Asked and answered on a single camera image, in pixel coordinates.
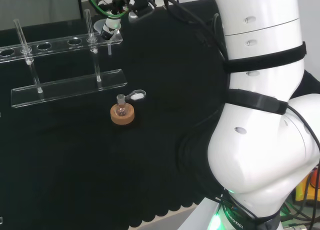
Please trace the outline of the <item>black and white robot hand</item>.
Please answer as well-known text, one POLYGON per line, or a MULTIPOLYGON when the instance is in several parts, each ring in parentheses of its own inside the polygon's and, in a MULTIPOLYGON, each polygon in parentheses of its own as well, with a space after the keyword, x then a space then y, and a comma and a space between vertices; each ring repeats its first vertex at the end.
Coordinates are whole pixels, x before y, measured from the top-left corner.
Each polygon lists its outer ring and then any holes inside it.
POLYGON ((106 17, 100 35, 105 40, 120 30, 123 18, 128 18, 130 23, 151 15, 156 4, 153 0, 100 0, 97 7, 106 17))

